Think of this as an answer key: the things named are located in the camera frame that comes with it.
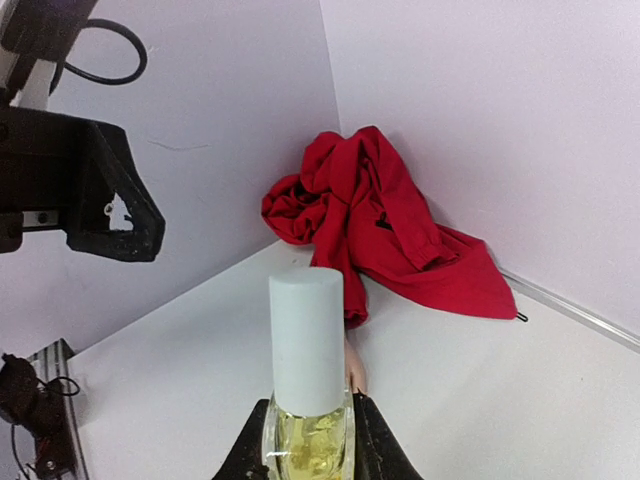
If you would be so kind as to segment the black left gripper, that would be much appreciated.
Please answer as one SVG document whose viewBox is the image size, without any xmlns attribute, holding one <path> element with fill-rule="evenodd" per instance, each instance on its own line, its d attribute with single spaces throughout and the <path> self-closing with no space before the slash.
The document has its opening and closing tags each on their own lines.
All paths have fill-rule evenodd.
<svg viewBox="0 0 640 480">
<path fill-rule="evenodd" d="M 131 228 L 113 229 L 106 207 L 124 203 Z M 29 230 L 60 229 L 76 252 L 153 262 L 165 219 L 136 169 L 124 129 L 19 107 L 1 109 L 1 251 Z"/>
</svg>

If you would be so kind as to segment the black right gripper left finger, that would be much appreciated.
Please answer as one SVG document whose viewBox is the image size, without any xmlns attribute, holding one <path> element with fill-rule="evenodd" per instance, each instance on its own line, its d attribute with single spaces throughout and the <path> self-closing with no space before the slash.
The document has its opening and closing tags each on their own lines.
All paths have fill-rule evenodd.
<svg viewBox="0 0 640 480">
<path fill-rule="evenodd" d="M 262 461 L 262 435 L 268 401 L 259 400 L 213 480 L 267 480 Z"/>
</svg>

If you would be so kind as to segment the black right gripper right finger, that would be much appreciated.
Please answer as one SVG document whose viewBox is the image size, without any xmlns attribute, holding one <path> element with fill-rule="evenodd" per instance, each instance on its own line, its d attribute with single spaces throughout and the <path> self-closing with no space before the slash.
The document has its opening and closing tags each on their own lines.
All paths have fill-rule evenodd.
<svg viewBox="0 0 640 480">
<path fill-rule="evenodd" d="M 422 480 L 386 423 L 376 403 L 353 394 L 357 480 Z"/>
</svg>

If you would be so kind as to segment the yellow nail polish bottle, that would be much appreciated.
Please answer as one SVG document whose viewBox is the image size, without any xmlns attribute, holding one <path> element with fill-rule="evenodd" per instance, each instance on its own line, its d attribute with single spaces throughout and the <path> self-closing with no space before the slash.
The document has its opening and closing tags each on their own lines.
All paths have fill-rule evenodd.
<svg viewBox="0 0 640 480">
<path fill-rule="evenodd" d="M 352 480 L 355 478 L 356 422 L 353 395 L 333 412 L 295 416 L 270 398 L 261 440 L 261 459 L 270 479 Z"/>
</svg>

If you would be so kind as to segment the grey nail polish cap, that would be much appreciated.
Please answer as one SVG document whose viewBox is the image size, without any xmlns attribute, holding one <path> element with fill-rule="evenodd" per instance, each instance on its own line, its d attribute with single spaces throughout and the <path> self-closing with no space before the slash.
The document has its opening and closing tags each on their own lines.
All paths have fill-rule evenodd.
<svg viewBox="0 0 640 480">
<path fill-rule="evenodd" d="M 322 267 L 269 278 L 274 397 L 294 416 L 317 417 L 344 403 L 343 276 Z"/>
</svg>

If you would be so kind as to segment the mannequin hand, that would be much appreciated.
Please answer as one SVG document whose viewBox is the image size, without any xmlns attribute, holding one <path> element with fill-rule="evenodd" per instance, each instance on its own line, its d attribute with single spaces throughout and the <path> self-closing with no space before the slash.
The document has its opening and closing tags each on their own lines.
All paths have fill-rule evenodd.
<svg viewBox="0 0 640 480">
<path fill-rule="evenodd" d="M 368 393 L 367 374 L 357 350 L 348 339 L 344 340 L 346 378 L 352 393 Z"/>
</svg>

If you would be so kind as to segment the red cloth garment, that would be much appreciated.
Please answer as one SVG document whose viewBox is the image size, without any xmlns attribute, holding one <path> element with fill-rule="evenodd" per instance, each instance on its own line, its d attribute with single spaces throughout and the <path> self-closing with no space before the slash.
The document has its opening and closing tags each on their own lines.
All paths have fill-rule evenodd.
<svg viewBox="0 0 640 480">
<path fill-rule="evenodd" d="M 291 245 L 311 245 L 311 263 L 344 277 L 349 328 L 368 319 L 368 276 L 421 306 L 513 320 L 515 299 L 486 243 L 437 223 L 397 150 L 375 126 L 349 138 L 319 134 L 298 173 L 265 194 L 261 216 Z"/>
</svg>

